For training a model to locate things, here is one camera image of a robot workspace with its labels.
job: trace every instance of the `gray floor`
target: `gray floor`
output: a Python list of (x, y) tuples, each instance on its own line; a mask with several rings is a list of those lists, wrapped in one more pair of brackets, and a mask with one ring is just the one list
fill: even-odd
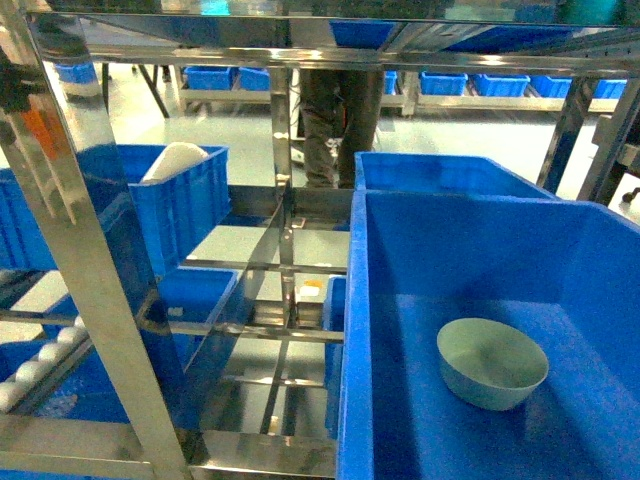
[[(118, 143), (168, 143), (188, 141), (196, 144), (230, 147), (229, 180), (232, 184), (272, 185), (271, 120), (267, 106), (204, 106), (180, 115), (172, 86), (161, 84), (160, 90), (172, 118), (164, 120), (142, 77), (129, 66), (112, 65), (110, 118)], [(385, 112), (380, 122), (377, 150), (394, 152), (448, 153), (492, 158), (535, 181), (548, 147), (556, 117), (547, 113), (514, 112), (423, 112), (413, 119)], [(595, 117), (583, 128), (558, 194), (575, 199), (589, 168), (596, 147), (590, 142)], [(297, 169), (294, 185), (304, 184), (304, 174)], [(620, 207), (621, 195), (640, 186), (627, 176), (611, 208), (640, 223), (640, 200), (630, 208)], [(195, 251), (198, 258), (246, 260), (259, 238), (256, 229), (217, 228)], [(297, 230), (296, 261), (300, 264), (346, 266), (348, 233)], [(306, 280), (320, 280), (324, 287), (306, 301), (322, 301), (327, 277), (299, 275), (297, 285)], [(44, 309), (65, 292), (57, 273), (51, 273), (38, 290), (18, 308)], [(278, 275), (270, 275), (262, 298), (277, 299)], [(0, 324), (0, 341), (31, 338), (38, 327)], [(273, 370), (278, 342), (241, 339), (228, 366), (228, 373), (260, 378)], [(288, 356), (287, 372), (291, 376), (321, 381), (323, 348), (321, 345), (294, 344)], [(262, 417), (268, 387), (225, 385), (217, 399), (217, 408), (206, 419), (208, 427), (255, 432)], [(282, 412), (284, 395), (279, 395), (277, 415)], [(297, 434), (324, 436), (324, 402), (326, 393), (315, 389), (302, 395), (297, 409)]]

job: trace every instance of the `metal frame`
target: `metal frame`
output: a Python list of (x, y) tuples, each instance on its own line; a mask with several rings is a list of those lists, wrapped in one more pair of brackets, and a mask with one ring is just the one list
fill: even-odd
[[(476, 26), (458, 26), (456, 30), (455, 25), (434, 28), (432, 25), (399, 24), (392, 41), (379, 51), (338, 49), (335, 46), (318, 50), (308, 48), (308, 45), (287, 47), (285, 40), (289, 37), (287, 28), (290, 26), (287, 22), (293, 25), (297, 19), (242, 16), (238, 19), (211, 18), (210, 21), (227, 29), (262, 21), (263, 25), (274, 27), (275, 46), (243, 48), (245, 44), (239, 43), (237, 48), (231, 48), (233, 45), (179, 48), (177, 44), (167, 45), (167, 42), (136, 46), (126, 42), (88, 45), (76, 16), (52, 14), (45, 2), (35, 0), (27, 1), (28, 8), (24, 10), (18, 0), (14, 1), (16, 3), (0, 4), (0, 45), (20, 80), (16, 91), (26, 88), (31, 95), (19, 107), (4, 108), (0, 116), (0, 141), (131, 424), (0, 415), (0, 466), (8, 469), (167, 480), (209, 479), (222, 474), (225, 478), (334, 475), (334, 442), (199, 431), (193, 419), (181, 418), (175, 409), (176, 401), (185, 399), (193, 402), (197, 409), (202, 398), (213, 388), (215, 379), (211, 372), (219, 368), (221, 357), (212, 357), (209, 353), (214, 350), (208, 348), (212, 342), (224, 346), (225, 351), (231, 351), (235, 339), (241, 334), (279, 339), (278, 361), (272, 378), (266, 382), (271, 387), (261, 428), (262, 433), (271, 433), (270, 417), (279, 389), (305, 383), (296, 384), (292, 379), (283, 378), (289, 342), (341, 340), (340, 335), (305, 330), (305, 327), (314, 326), (317, 329), (318, 312), (317, 309), (311, 312), (312, 308), (298, 304), (295, 299), (293, 276), (307, 267), (295, 265), (294, 216), (319, 218), (329, 223), (344, 220), (349, 216), (351, 192), (292, 188), (291, 68), (346, 67), (416, 72), (430, 65), (443, 72), (490, 69), (508, 73), (528, 71), (579, 76), (563, 104), (563, 120), (556, 129), (554, 143), (545, 159), (545, 171), (540, 177), (541, 182), (551, 189), (557, 187), (572, 148), (571, 141), (566, 143), (562, 139), (566, 135), (571, 139), (579, 129), (590, 101), (593, 79), (640, 73), (638, 58), (629, 58), (624, 53), (618, 57), (594, 60), (579, 55), (538, 56), (535, 52), (498, 56), (439, 51), (453, 41), (484, 28)], [(177, 3), (177, 12), (184, 13), (180, 9), (190, 8), (188, 4), (193, 2)], [(24, 13), (29, 10), (39, 14)], [(158, 21), (167, 18), (171, 17), (162, 17)], [(313, 28), (326, 28), (328, 25), (326, 19), (299, 20), (303, 21)], [(51, 32), (58, 37), (48, 37)], [(430, 38), (434, 32), (451, 38)], [(623, 41), (618, 39), (614, 45)], [(97, 81), (78, 92), (45, 73), (51, 70), (52, 62), (79, 64), (90, 61), (90, 54), (103, 63), (249, 64), (272, 68), (270, 100), (274, 186), (231, 189), (234, 215), (261, 215), (268, 218), (268, 228), (250, 261), (244, 265), (238, 286), (220, 312), (215, 328), (189, 329), (186, 325), (172, 323), (162, 312), (158, 313), (161, 309), (153, 308), (158, 299), (155, 279), (121, 166), (105, 162), (104, 158), (86, 156), (92, 148), (108, 150), (114, 147), (112, 132), (106, 127), (108, 116), (100, 90), (93, 89), (93, 86), (97, 87)], [(406, 114), (413, 113), (420, 101), (424, 104), (424, 99), (417, 98), (416, 80), (415, 73), (409, 76), (409, 93), (403, 98)], [(638, 110), (640, 80), (634, 80), (618, 104), (611, 122), (611, 128), (615, 128), (617, 134), (610, 135), (608, 143), (601, 146), (593, 167), (598, 173), (590, 174), (581, 197), (598, 198), (602, 172), (607, 168), (610, 170), (615, 163)], [(55, 133), (55, 141), (34, 128), (37, 121)], [(98, 130), (97, 125), (106, 128)], [(92, 129), (91, 135), (88, 135), (86, 126)], [(108, 153), (107, 159), (117, 158), (113, 151)], [(126, 225), (126, 228), (118, 230), (120, 225)], [(278, 264), (272, 263), (276, 249), (280, 252)], [(256, 302), (267, 270), (281, 274), (282, 302), (277, 306)], [(264, 318), (260, 316), (261, 308), (270, 312)], [(4, 312), (3, 318), (39, 323), (70, 322), (68, 318), (16, 312)], [(264, 323), (256, 325), (256, 320), (261, 319)], [(206, 334), (184, 375), (169, 335), (171, 330)], [(89, 348), (87, 341), (79, 342), (69, 363), (76, 364), (74, 359), (81, 358), (86, 348)], [(73, 365), (67, 365), (58, 369), (60, 376), (57, 381), (72, 368)], [(240, 381), (251, 383), (257, 380)], [(46, 379), (35, 390), (52, 388), (51, 383), (45, 383)]]

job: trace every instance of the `metal shelf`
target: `metal shelf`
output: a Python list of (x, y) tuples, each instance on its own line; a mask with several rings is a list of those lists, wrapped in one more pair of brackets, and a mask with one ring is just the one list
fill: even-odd
[[(0, 415), (2, 469), (161, 480), (222, 475), (225, 478), (335, 475), (334, 442), (266, 435), (272, 433), (269, 420), (279, 390), (289, 387), (282, 376), (289, 342), (298, 338), (340, 340), (338, 336), (317, 332), (317, 311), (296, 302), (294, 275), (304, 271), (304, 266), (294, 264), (294, 215), (311, 218), (312, 225), (328, 225), (348, 218), (351, 200), (350, 192), (346, 191), (292, 187), (289, 98), (292, 69), (303, 66), (412, 72), (403, 95), (383, 99), (384, 106), (402, 107), (403, 113), (409, 115), (416, 106), (562, 110), (538, 180), (551, 191), (555, 191), (562, 178), (589, 105), (593, 111), (611, 111), (614, 107), (613, 101), (591, 102), (597, 79), (640, 74), (640, 57), (629, 43), (635, 44), (637, 40), (615, 29), (598, 31), (594, 41), (602, 56), (596, 57), (582, 55), (575, 41), (567, 43), (566, 52), (562, 50), (564, 44), (547, 45), (545, 50), (501, 51), (495, 55), (445, 51), (497, 23), (518, 21), (516, 8), (507, 9), (513, 15), (501, 16), (502, 20), (464, 18), (456, 24), (446, 18), (446, 1), (428, 2), (428, 8), (425, 7), (428, 11), (412, 15), (400, 10), (381, 10), (379, 2), (359, 2), (353, 11), (343, 13), (333, 10), (335, 2), (319, 2), (313, 8), (309, 6), (309, 11), (294, 12), (275, 0), (257, 4), (230, 0), (227, 2), (230, 16), (208, 15), (210, 2), (201, 5), (191, 0), (119, 2), (116, 6), (112, 2), (95, 2), (91, 8), (79, 0), (20, 3), (18, 9), (13, 2), (0, 2), (3, 25), (0, 46), (7, 57), (3, 60), (3, 71), (15, 74), (7, 76), (7, 81), (15, 82), (7, 88), (16, 93), (14, 101), (24, 94), (23, 102), (4, 105), (0, 114), (3, 127), (0, 141), (79, 307), (92, 348), (100, 354), (131, 423)], [(391, 35), (377, 50), (336, 45), (330, 34), (329, 18), (370, 18), (373, 11), (382, 18), (416, 20), (396, 21)], [(85, 25), (92, 21), (108, 25), (108, 32), (94, 32), (87, 42), (80, 16)], [(563, 22), (561, 17), (558, 16), (559, 23), (571, 23)], [(633, 25), (637, 19), (625, 21)], [(594, 23), (602, 26), (614, 21), (598, 19)], [(588, 37), (582, 36), (579, 42)], [(249, 65), (272, 69), (269, 93), (181, 92), (183, 98), (193, 100), (269, 102), (274, 156), (274, 187), (231, 189), (234, 212), (229, 220), (234, 216), (260, 216), (267, 228), (249, 261), (235, 265), (242, 269), (239, 284), (215, 322), (229, 328), (208, 332), (211, 335), (206, 341), (211, 348), (202, 348), (185, 374), (170, 342), (157, 342), (161, 346), (149, 342), (149, 338), (157, 339), (171, 328), (186, 330), (184, 325), (172, 324), (163, 309), (153, 308), (158, 299), (156, 280), (144, 253), (126, 179), (117, 162), (111, 161), (109, 149), (115, 147), (115, 142), (97, 81), (87, 89), (73, 91), (69, 84), (59, 82), (54, 75), (47, 76), (40, 68), (43, 62), (49, 70), (51, 63), (86, 63), (90, 55), (101, 62)], [(548, 72), (576, 78), (566, 102), (531, 97), (488, 99), (475, 95), (426, 98), (418, 95), (415, 74), (425, 67), (441, 72)], [(594, 161), (597, 168), (587, 178), (587, 184), (593, 188), (587, 189), (586, 194), (599, 188), (603, 176), (615, 163), (638, 111), (640, 80), (630, 80), (611, 121), (610, 132), (619, 134), (608, 135), (600, 146)], [(55, 138), (43, 132), (56, 132)], [(87, 152), (98, 148), (100, 155), (88, 155)], [(85, 155), (82, 162), (78, 161), (79, 154)], [(116, 225), (120, 229), (112, 228), (108, 235), (100, 224), (101, 210), (107, 207), (118, 209), (121, 213), (118, 219), (123, 222)], [(280, 253), (278, 264), (273, 263), (276, 251)], [(282, 301), (277, 306), (256, 301), (266, 271), (278, 272), (281, 277)], [(11, 319), (43, 320), (28, 314), (14, 315)], [(237, 335), (247, 326), (249, 335), (281, 340), (273, 375), (260, 380), (269, 389), (260, 433), (201, 431), (198, 425), (183, 428), (172, 416), (175, 413), (172, 402), (189, 399), (199, 404), (213, 392), (215, 384), (210, 371), (219, 367), (213, 353), (232, 349)], [(301, 330), (314, 328), (315, 332), (299, 337)], [(87, 341), (83, 339), (69, 358), (82, 357), (86, 348)], [(155, 371), (150, 357), (163, 359), (165, 370), (156, 366), (159, 371)], [(77, 363), (69, 361), (58, 369), (52, 367), (46, 381), (34, 385), (24, 398), (40, 398), (47, 389), (54, 388), (54, 380), (63, 378)], [(159, 382), (158, 375), (165, 381)], [(237, 378), (241, 383), (254, 381)], [(312, 382), (307, 385), (318, 386)]]
[[(594, 99), (589, 107), (590, 113), (611, 113), (618, 100)], [(440, 96), (420, 95), (419, 108), (455, 108), (469, 110), (521, 110), (536, 112), (560, 112), (564, 105), (563, 98), (542, 98), (529, 89), (524, 97), (483, 97), (467, 89), (465, 95)]]

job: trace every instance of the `gray pants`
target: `gray pants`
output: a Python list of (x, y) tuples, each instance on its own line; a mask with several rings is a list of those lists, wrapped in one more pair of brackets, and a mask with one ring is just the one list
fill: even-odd
[(346, 128), (338, 153), (340, 188), (353, 188), (354, 154), (371, 150), (380, 115), (384, 72), (301, 70), (304, 164), (307, 186), (333, 187), (333, 157), (327, 142), (333, 135), (338, 102), (346, 109)]

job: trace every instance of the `stainless steel rack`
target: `stainless steel rack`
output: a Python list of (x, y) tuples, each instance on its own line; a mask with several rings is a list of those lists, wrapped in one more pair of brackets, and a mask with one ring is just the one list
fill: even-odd
[[(296, 302), (295, 273), (336, 271), (295, 264), (293, 221), (306, 217), (310, 219), (308, 225), (323, 228), (347, 220), (350, 214), (351, 192), (292, 187), (292, 68), (418, 72), (429, 66), (441, 72), (572, 76), (574, 82), (562, 104), (538, 179), (538, 184), (550, 191), (557, 189), (562, 178), (597, 79), (630, 77), (580, 198), (603, 200), (615, 184), (612, 172), (619, 173), (622, 164), (618, 159), (640, 111), (640, 80), (635, 79), (640, 74), (636, 48), (640, 30), (633, 28), (640, 22), (635, 17), (637, 12), (619, 10), (615, 18), (593, 12), (590, 19), (584, 16), (588, 15), (584, 10), (582, 16), (577, 15), (580, 0), (557, 8), (555, 2), (541, 0), (537, 3), (555, 9), (553, 19), (547, 18), (541, 25), (576, 23), (600, 28), (581, 27), (580, 35), (572, 39), (527, 51), (475, 54), (446, 49), (496, 25), (514, 23), (519, 2), (497, 9), (487, 7), (483, 0), (465, 2), (467, 7), (479, 7), (476, 10), (455, 10), (454, 2), (447, 0), (418, 2), (427, 5), (424, 11), (414, 12), (403, 8), (403, 2), (393, 2), (390, 8), (373, 0), (359, 2), (359, 7), (345, 2), (342, 10), (339, 2), (230, 0), (229, 16), (208, 15), (209, 3), (0, 3), (0, 46), (6, 56), (1, 73), (5, 96), (0, 142), (89, 333), (89, 338), (75, 345), (72, 354), (52, 366), (51, 372), (26, 392), (14, 411), (0, 415), (0, 468), (167, 480), (334, 477), (334, 442), (267, 435), (278, 388), (287, 384), (282, 368), (289, 342), (340, 341), (340, 335), (319, 330), (317, 306)], [(466, 12), (463, 19), (460, 11)], [(357, 23), (358, 17), (376, 16), (396, 19), (379, 49), (336, 46), (330, 34), (330, 18), (349, 18)], [(88, 38), (83, 27), (86, 22), (107, 25), (110, 34)], [(263, 217), (267, 228), (250, 260), (233, 265), (241, 267), (242, 273), (216, 328), (196, 332), (206, 333), (207, 342), (226, 346), (233, 346), (240, 334), (282, 340), (273, 376), (266, 382), (271, 387), (261, 434), (200, 431), (193, 425), (185, 428), (172, 415), (176, 393), (197, 401), (215, 389), (207, 372), (216, 356), (212, 349), (202, 348), (184, 375), (163, 382), (158, 376), (179, 368), (171, 342), (164, 342), (166, 349), (159, 352), (167, 359), (165, 371), (158, 371), (157, 366), (154, 370), (149, 360), (149, 351), (155, 348), (148, 341), (150, 337), (166, 337), (171, 330), (186, 331), (186, 327), (172, 324), (162, 312), (150, 308), (158, 298), (156, 280), (144, 254), (122, 168), (112, 161), (118, 157), (97, 81), (81, 92), (71, 91), (53, 74), (54, 63), (91, 60), (271, 68), (274, 185), (231, 189), (232, 216)], [(44, 130), (33, 128), (34, 118), (45, 126)], [(109, 154), (87, 157), (97, 146)], [(101, 227), (100, 214), (107, 207), (121, 212), (126, 228), (118, 236), (106, 235)], [(274, 264), (276, 251), (280, 261)], [(277, 305), (256, 301), (266, 271), (281, 276), (282, 302)], [(2, 319), (59, 324), (70, 321), (15, 312), (3, 312)], [(91, 348), (100, 354), (130, 424), (30, 416), (36, 400), (45, 398)]]

